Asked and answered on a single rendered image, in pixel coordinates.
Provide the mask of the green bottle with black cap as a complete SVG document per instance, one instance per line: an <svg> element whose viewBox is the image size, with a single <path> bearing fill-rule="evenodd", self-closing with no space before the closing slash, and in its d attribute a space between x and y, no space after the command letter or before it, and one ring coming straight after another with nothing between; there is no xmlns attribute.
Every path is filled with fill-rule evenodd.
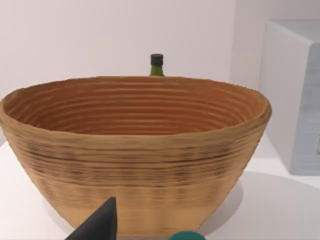
<svg viewBox="0 0 320 240"><path fill-rule="evenodd" d="M163 72L163 63L164 63L164 56L159 53L153 53L150 55L150 76L158 76L164 77Z"/></svg>

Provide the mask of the pale grey cabinet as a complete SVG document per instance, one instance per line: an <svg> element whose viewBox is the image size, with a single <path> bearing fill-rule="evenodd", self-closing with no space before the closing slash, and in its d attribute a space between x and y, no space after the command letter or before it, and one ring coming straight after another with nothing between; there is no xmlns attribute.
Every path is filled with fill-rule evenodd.
<svg viewBox="0 0 320 240"><path fill-rule="evenodd" d="M320 176L320 19L266 23L258 89L272 107L266 134L287 171Z"/></svg>

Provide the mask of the brown woven basket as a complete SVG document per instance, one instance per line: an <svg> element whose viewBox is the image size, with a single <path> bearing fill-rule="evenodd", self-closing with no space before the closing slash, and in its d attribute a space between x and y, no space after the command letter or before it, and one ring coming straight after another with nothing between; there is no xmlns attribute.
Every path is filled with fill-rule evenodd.
<svg viewBox="0 0 320 240"><path fill-rule="evenodd" d="M243 174L272 115L259 91L211 79L95 76L16 89L0 127L72 227L116 197L121 236L201 225Z"/></svg>

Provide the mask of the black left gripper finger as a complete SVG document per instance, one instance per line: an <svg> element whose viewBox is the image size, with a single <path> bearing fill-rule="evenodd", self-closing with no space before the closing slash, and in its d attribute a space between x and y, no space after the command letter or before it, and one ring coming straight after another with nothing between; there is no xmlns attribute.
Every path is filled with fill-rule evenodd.
<svg viewBox="0 0 320 240"><path fill-rule="evenodd" d="M110 197L64 240L117 240L116 197Z"/></svg>

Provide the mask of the teal round object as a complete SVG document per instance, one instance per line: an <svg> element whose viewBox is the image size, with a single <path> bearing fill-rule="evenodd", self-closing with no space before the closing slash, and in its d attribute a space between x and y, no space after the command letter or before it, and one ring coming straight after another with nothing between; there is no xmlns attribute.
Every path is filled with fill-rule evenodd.
<svg viewBox="0 0 320 240"><path fill-rule="evenodd" d="M180 231L171 235L168 240L206 240L206 238L195 231Z"/></svg>

